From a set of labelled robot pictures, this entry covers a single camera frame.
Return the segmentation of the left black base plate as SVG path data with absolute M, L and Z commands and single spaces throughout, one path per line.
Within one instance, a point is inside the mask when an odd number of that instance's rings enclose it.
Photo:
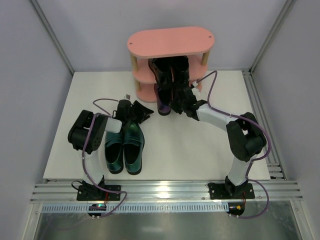
M 109 191 L 120 191 L 120 185 L 105 185 Z M 80 185 L 77 190 L 77 201 L 119 201 L 121 194 L 116 192 L 105 192 L 94 185 Z

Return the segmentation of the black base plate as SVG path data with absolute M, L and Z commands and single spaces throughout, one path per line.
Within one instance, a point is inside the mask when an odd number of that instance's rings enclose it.
M 238 186 L 234 186 L 232 183 L 210 182 L 208 188 L 211 200 L 255 199 L 253 185 L 248 182 Z
M 109 191 L 120 191 L 120 185 L 105 185 Z M 94 185 L 80 185 L 77 190 L 77 201 L 119 201 L 121 194 L 116 192 L 105 192 Z

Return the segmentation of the left corner aluminium post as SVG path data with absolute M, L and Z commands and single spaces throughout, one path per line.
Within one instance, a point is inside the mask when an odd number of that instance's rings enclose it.
M 30 5 L 32 6 L 36 16 L 38 17 L 39 21 L 41 22 L 43 28 L 47 32 L 50 40 L 52 41 L 53 45 L 55 46 L 56 50 L 58 51 L 58 54 L 60 55 L 62 61 L 64 62 L 65 66 L 67 67 L 70 74 L 73 76 L 75 74 L 75 70 L 67 57 L 67 54 L 61 45 L 59 39 L 57 38 L 54 29 L 52 28 L 50 22 L 48 21 L 42 7 L 39 4 L 38 0 L 29 0 L 28 1 Z

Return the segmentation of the right side aluminium rail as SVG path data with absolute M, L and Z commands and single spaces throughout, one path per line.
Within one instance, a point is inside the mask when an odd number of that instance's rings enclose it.
M 250 101 L 253 113 L 258 123 L 263 127 L 263 129 L 267 132 L 270 138 L 270 153 L 266 158 L 266 163 L 268 166 L 270 177 L 272 180 L 286 181 L 287 178 L 280 161 L 278 150 L 274 143 L 274 139 L 271 133 L 271 128 L 267 121 L 266 113 L 265 113 L 261 98 L 259 96 L 258 89 L 254 82 L 254 78 L 248 69 L 242 70 L 241 72 L 242 72 L 243 80 L 247 89 L 247 93 L 248 93 L 248 97 L 249 97 L 249 101 Z

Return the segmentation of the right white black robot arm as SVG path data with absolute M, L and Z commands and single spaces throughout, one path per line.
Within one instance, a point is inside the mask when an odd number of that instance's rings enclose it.
M 230 172 L 224 183 L 208 183 L 212 200 L 254 199 L 253 185 L 248 173 L 252 160 L 267 144 L 263 131 L 257 126 L 255 116 L 246 112 L 240 116 L 228 116 L 222 110 L 213 110 L 206 100 L 197 100 L 191 87 L 176 88 L 170 107 L 178 114 L 211 124 L 226 131 L 229 147 L 234 156 Z

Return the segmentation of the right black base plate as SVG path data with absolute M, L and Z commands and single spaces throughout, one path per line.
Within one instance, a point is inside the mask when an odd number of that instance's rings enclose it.
M 210 182 L 208 188 L 211 200 L 255 199 L 253 185 L 248 182 L 238 186 L 234 186 L 232 183 Z

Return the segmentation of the pink three-tier shoe shelf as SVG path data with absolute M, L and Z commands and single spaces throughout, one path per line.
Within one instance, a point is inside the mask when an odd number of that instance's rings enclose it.
M 146 103 L 157 101 L 156 80 L 148 66 L 149 59 L 187 56 L 190 81 L 194 82 L 205 76 L 214 43 L 213 33 L 200 26 L 149 29 L 131 35 L 127 48 L 137 98 Z

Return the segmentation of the right corner aluminium post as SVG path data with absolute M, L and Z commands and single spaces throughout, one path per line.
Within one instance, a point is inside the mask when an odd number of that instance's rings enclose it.
M 268 32 L 260 50 L 258 51 L 257 56 L 255 57 L 249 72 L 252 75 L 256 70 L 257 66 L 263 59 L 264 55 L 267 53 L 267 50 L 270 48 L 271 44 L 273 43 L 274 39 L 276 38 L 278 32 L 280 31 L 282 25 L 284 24 L 285 20 L 287 19 L 289 13 L 293 9 L 296 0 L 286 0 L 284 5 L 282 6 L 279 14 L 277 15 L 270 31 Z

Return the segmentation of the black controller board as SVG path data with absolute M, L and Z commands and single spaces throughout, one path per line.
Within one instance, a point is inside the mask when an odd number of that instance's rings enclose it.
M 245 211 L 245 205 L 239 202 L 231 202 L 228 204 L 228 211 L 226 212 L 230 217 L 240 217 Z
M 106 203 L 94 203 L 88 207 L 87 214 L 92 220 L 103 218 L 107 213 Z

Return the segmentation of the aluminium mounting rail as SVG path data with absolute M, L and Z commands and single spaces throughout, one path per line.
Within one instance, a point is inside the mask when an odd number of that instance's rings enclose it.
M 213 192 L 208 184 L 213 180 L 107 180 L 107 185 L 120 185 L 127 192 L 126 201 L 145 203 L 210 202 Z M 252 183 L 256 201 L 301 201 L 302 191 L 294 180 L 261 180 Z M 37 183 L 31 203 L 74 203 L 77 192 L 67 180 Z

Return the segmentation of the right black controller board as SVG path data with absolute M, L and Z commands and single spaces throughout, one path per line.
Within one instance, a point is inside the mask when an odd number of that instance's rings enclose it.
M 230 217 L 240 217 L 245 211 L 245 205 L 239 202 L 231 202 L 228 204 L 228 211 L 226 212 Z

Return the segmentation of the black patent loafer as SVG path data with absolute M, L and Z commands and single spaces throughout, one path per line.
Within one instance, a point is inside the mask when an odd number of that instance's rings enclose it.
M 178 85 L 187 86 L 190 80 L 189 58 L 185 55 L 175 56 L 171 60 L 173 82 Z
M 148 60 L 148 67 L 160 88 L 168 89 L 172 86 L 173 76 L 170 57 L 151 58 Z

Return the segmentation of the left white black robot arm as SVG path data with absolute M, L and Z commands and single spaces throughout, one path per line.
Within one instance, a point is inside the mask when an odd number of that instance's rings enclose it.
M 145 137 L 140 124 L 154 113 L 137 100 L 120 100 L 112 114 L 94 114 L 83 110 L 71 127 L 67 140 L 81 152 L 84 178 L 77 190 L 78 201 L 119 201 L 121 186 L 106 185 L 100 168 L 98 149 L 104 145 L 104 157 L 111 174 L 126 169 L 130 175 L 142 171 Z

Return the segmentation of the purple metallic loafer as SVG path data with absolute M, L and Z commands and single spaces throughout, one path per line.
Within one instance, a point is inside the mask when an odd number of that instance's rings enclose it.
M 161 116 L 167 116 L 171 112 L 170 103 L 172 101 L 172 89 L 162 89 L 157 84 L 154 85 L 157 111 Z
M 184 85 L 174 84 L 172 88 L 172 101 L 170 103 L 171 109 L 178 114 L 182 114 L 185 106 Z

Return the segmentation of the green metallic loafer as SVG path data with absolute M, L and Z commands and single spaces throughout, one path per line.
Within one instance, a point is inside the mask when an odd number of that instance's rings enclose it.
M 145 137 L 138 123 L 129 122 L 124 129 L 123 153 L 124 163 L 130 175 L 138 175 L 142 171 L 142 155 Z
M 104 156 L 107 169 L 111 174 L 119 174 L 124 169 L 123 127 L 117 133 L 107 131 L 104 143 Z

